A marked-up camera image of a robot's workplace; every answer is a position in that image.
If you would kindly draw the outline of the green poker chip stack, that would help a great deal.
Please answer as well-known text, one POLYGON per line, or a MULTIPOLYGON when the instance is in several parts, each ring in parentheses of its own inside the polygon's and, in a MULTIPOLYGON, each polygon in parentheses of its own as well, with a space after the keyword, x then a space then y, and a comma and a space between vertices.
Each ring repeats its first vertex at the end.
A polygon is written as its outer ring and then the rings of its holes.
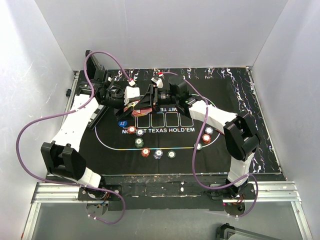
POLYGON ((170 158, 170 159, 173 159, 176 157, 176 153, 173 151, 173 150, 170 150, 168 153, 167 153, 167 156, 170 158))

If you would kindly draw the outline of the blue chips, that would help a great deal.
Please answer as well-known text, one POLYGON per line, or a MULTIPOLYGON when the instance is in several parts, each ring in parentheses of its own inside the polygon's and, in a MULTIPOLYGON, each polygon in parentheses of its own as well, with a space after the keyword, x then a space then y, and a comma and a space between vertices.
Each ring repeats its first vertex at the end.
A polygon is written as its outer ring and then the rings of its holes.
POLYGON ((145 133, 145 131, 144 131, 143 129, 138 129, 138 130, 136 131, 136 135, 137 135, 138 137, 142 137, 142 136, 144 135, 144 133, 145 133))
POLYGON ((214 132, 213 128, 212 127, 206 127, 205 128, 205 133, 208 134, 208 135, 212 135, 214 132))

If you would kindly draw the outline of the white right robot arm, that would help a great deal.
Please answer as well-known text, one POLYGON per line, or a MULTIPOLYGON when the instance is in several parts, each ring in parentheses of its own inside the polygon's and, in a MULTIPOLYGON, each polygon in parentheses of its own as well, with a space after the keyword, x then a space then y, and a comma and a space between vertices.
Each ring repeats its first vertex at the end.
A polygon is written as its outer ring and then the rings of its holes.
POLYGON ((245 192, 249 168, 262 138, 248 112, 240 114, 221 110, 211 104, 199 92, 190 94, 191 83, 183 76, 171 76, 169 90, 159 90, 151 84, 142 99, 133 107, 132 116, 142 117, 158 111, 161 105, 175 105, 178 112, 192 120, 202 122, 202 127, 211 126, 224 135, 231 156, 230 169, 225 185, 227 195, 237 199, 245 192))

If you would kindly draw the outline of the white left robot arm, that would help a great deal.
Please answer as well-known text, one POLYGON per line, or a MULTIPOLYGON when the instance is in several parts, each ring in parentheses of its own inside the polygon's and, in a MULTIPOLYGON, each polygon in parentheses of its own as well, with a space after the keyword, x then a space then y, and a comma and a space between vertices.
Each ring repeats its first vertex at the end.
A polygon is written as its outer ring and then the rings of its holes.
POLYGON ((80 143, 93 114, 99 106, 120 109, 124 106, 124 93, 115 85, 115 77, 109 71, 96 70, 91 84, 80 82, 76 88, 69 114, 51 142, 41 146, 41 154, 50 174, 90 186, 89 194, 95 200, 106 196, 102 177, 87 167, 80 155, 80 143))

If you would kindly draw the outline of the red playing card box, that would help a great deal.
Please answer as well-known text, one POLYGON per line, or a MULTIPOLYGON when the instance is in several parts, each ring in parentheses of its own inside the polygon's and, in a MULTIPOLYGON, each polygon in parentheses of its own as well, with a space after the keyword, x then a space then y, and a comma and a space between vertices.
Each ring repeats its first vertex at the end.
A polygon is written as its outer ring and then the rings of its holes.
POLYGON ((153 111, 153 109, 151 107, 143 107, 141 109, 138 109, 136 107, 136 105, 138 103, 139 103, 139 100, 128 103, 124 107, 123 112, 125 114, 128 114, 129 116, 132 116, 134 118, 138 118, 138 117, 146 116, 153 111))

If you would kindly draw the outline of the red poker chip stack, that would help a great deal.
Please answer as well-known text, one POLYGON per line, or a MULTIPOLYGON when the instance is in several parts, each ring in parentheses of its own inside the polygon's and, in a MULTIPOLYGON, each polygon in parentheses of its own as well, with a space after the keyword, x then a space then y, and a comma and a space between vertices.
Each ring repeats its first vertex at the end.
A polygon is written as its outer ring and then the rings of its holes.
POLYGON ((147 148, 147 147, 143 148, 143 149, 141 150, 141 155, 142 155, 143 157, 148 157, 148 156, 150 155, 150 149, 147 148))

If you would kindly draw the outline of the blue small blind button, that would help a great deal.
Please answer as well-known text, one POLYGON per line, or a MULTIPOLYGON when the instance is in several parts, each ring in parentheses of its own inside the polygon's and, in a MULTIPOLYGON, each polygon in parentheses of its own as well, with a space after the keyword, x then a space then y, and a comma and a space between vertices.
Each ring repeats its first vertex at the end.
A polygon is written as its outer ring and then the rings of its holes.
POLYGON ((121 128, 125 128, 128 125, 128 121, 127 120, 123 120, 123 121, 119 121, 118 122, 118 126, 121 128))

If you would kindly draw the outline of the blue poker chip stack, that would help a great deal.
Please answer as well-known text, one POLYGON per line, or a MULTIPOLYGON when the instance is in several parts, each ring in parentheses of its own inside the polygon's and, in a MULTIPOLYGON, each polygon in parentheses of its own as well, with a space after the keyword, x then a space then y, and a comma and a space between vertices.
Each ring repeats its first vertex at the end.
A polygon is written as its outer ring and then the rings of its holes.
POLYGON ((153 157, 157 160, 161 159, 161 157, 163 156, 163 151, 161 149, 157 149, 155 150, 153 157))

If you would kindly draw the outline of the red chips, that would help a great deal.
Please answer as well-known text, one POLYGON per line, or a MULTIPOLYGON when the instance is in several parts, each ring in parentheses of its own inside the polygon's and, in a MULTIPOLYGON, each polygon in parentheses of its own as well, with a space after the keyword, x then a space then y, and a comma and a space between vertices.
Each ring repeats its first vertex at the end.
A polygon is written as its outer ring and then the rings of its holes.
POLYGON ((209 144, 211 142, 211 136, 209 134, 204 134, 202 136, 202 142, 204 144, 209 144))
POLYGON ((135 126, 129 126, 127 129, 127 132, 129 134, 134 134, 136 132, 136 127, 135 126))

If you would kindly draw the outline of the green chips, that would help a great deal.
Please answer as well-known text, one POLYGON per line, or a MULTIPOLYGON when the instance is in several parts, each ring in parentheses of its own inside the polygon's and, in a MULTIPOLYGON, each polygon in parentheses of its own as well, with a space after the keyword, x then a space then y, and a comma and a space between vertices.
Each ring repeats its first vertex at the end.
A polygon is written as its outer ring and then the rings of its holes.
POLYGON ((197 143, 197 144, 194 144, 194 148, 197 150, 197 151, 200 151, 202 149, 202 145, 200 143, 197 143))
POLYGON ((142 148, 144 146, 144 141, 140 137, 136 138, 134 143, 137 148, 142 148))

